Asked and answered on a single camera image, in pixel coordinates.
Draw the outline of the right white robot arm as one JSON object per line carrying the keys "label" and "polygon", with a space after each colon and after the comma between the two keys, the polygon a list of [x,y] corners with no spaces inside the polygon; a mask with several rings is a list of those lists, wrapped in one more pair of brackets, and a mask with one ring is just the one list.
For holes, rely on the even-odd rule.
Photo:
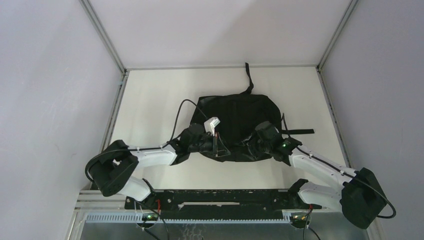
{"label": "right white robot arm", "polygon": [[295,182],[289,188],[289,203],[295,208],[305,204],[327,208],[342,213],[354,226],[367,229],[376,218],[382,217],[380,213],[386,206],[393,206],[371,170],[337,164],[308,149],[299,140],[283,137],[268,121],[254,129],[249,147],[325,183],[319,185],[303,178]]}

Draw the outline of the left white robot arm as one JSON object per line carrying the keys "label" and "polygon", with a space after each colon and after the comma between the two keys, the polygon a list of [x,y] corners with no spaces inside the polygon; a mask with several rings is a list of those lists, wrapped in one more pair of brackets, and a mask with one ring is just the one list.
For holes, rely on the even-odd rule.
{"label": "left white robot arm", "polygon": [[88,161],[85,175],[104,197],[127,196],[149,209],[155,205],[157,196],[151,185],[136,177],[135,172],[152,166],[178,165],[192,153],[217,158],[229,155],[230,150],[216,129],[219,124],[218,117],[211,117],[203,124],[191,124],[179,136],[157,147],[130,146],[116,140]]}

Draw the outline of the black student backpack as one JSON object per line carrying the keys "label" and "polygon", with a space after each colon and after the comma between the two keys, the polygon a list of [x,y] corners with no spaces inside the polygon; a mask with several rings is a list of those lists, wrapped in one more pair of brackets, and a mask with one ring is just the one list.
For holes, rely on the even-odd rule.
{"label": "black student backpack", "polygon": [[230,158],[215,158],[201,153],[203,156],[218,162],[258,162],[267,160],[267,155],[257,159],[250,151],[250,141],[255,128],[266,121],[273,124],[283,135],[314,134],[315,131],[311,128],[283,129],[283,117],[280,109],[268,96],[253,94],[253,88],[254,83],[250,80],[248,88],[241,93],[199,97],[190,125],[203,124],[212,117],[218,117],[220,123],[216,130],[225,146],[231,152]]}

